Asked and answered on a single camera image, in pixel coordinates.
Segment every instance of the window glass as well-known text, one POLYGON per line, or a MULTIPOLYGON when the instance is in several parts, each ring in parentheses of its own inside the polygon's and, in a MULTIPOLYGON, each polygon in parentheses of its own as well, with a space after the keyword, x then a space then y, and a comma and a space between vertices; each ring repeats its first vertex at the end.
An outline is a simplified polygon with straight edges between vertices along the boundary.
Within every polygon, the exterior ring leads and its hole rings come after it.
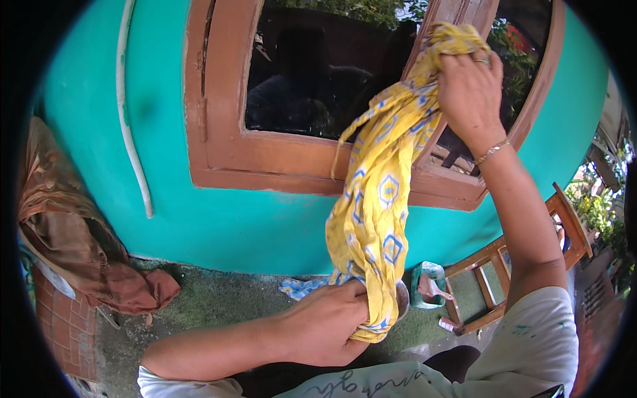
MULTIPOLYGON (((487 44, 504 66, 500 118, 507 133, 520 115, 548 41, 552 15, 549 0, 500 0, 487 44)), ((447 126, 428 161, 462 174, 478 176, 469 148, 447 126)))
POLYGON ((246 128, 338 139, 373 96, 400 79, 426 5, 266 0, 252 49, 246 128))

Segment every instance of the brown cloth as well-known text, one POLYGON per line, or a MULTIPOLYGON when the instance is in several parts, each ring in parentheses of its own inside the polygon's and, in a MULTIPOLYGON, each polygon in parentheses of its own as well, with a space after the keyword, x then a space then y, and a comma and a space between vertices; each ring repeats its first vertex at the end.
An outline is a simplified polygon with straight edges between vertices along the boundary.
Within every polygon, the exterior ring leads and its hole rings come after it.
POLYGON ((51 130, 32 117, 18 203, 18 234, 25 245, 77 290, 91 306, 123 314, 156 311, 181 290, 160 269, 142 274, 88 198, 84 184, 57 146, 51 130))

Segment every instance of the white t-shirt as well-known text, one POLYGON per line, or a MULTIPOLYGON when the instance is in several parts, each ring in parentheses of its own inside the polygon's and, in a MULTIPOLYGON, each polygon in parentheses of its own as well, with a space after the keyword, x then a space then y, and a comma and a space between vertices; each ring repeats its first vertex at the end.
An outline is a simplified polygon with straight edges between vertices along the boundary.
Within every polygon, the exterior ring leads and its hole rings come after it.
MULTIPOLYGON (((465 382, 449 382, 418 362, 396 362, 316 376, 277 397, 530 398, 558 384, 573 388, 578 340, 571 300, 561 287, 531 292, 507 312, 465 382)), ((237 398, 233 379, 164 380, 140 366, 144 398, 237 398)))

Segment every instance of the white conduit pipe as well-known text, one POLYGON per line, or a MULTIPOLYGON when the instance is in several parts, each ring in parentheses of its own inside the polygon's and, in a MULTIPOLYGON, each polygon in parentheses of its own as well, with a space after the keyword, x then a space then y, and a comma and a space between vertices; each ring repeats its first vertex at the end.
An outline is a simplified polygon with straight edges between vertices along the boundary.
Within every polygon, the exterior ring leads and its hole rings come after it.
POLYGON ((137 182, 140 185, 141 197, 144 199, 146 217, 153 217, 153 206, 150 202, 150 192, 146 184, 144 170, 141 168, 140 158, 137 156, 135 144, 132 142, 131 127, 128 119, 128 106, 126 103, 126 89, 124 85, 124 69, 126 65, 126 46, 128 45, 128 30, 131 27, 132 9, 135 7, 135 0, 126 0, 124 4, 124 14, 120 24, 119 37, 117 38, 117 59, 115 61, 115 92, 117 94, 117 111, 120 117, 122 137, 128 158, 131 160, 132 169, 135 171, 137 182))

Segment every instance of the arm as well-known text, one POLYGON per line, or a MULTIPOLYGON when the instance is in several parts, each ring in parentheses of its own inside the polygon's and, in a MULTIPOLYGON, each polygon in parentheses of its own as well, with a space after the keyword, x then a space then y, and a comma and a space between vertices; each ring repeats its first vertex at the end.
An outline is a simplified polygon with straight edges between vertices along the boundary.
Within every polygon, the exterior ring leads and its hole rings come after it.
MULTIPOLYGON (((438 100, 449 126, 475 159, 504 141, 499 119, 503 67, 494 52, 491 68, 484 52, 443 55, 438 100)), ((566 266, 544 200, 515 150, 506 145, 480 164, 482 178, 496 205, 512 262, 506 310, 528 293, 547 286, 564 289, 566 266)))
POLYGON ((368 319, 362 283, 324 286, 269 318, 155 341, 141 366, 164 379, 197 381, 219 380, 274 362, 344 366, 369 345, 349 339, 368 319))

